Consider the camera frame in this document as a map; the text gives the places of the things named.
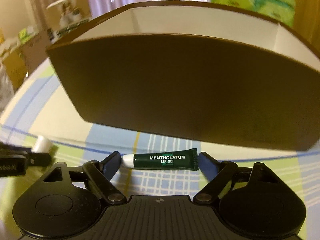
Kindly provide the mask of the brown cardboard box white inside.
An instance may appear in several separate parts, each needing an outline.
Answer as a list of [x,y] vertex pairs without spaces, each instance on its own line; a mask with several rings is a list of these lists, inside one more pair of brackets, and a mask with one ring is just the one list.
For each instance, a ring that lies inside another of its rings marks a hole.
[[88,122],[305,151],[319,140],[319,53],[288,26],[207,2],[131,3],[47,49]]

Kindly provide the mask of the white product box with photo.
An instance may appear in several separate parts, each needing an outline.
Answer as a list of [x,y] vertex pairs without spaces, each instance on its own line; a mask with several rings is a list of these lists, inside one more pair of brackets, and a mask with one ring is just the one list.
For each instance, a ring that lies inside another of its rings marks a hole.
[[58,0],[48,5],[46,17],[58,40],[92,19],[89,0]]

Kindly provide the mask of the green lip gel tube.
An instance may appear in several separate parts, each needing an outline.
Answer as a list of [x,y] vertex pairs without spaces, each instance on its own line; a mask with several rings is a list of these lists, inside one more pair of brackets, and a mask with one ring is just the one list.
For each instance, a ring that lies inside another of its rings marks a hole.
[[199,169],[196,148],[174,152],[126,154],[122,156],[121,163],[127,168],[138,170],[197,171]]

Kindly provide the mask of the brown cardboard carton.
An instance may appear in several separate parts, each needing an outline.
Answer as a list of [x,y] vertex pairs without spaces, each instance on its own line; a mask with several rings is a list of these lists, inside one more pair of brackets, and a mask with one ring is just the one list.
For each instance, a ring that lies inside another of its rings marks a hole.
[[46,47],[50,44],[46,31],[36,33],[24,43],[16,36],[1,44],[1,62],[5,65],[14,91],[47,58]]

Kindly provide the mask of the small white cylinder bottle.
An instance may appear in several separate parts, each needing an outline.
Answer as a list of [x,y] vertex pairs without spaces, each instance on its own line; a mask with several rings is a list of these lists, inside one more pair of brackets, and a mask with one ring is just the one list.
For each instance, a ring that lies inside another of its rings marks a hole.
[[46,137],[38,135],[35,144],[31,148],[32,153],[50,153],[53,143]]

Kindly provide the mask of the crumpled plastic bag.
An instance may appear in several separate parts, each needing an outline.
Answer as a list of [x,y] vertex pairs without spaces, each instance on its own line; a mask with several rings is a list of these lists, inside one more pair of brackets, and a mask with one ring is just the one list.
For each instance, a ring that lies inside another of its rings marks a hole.
[[14,89],[9,79],[5,65],[1,64],[0,68],[0,113],[2,113],[14,96]]

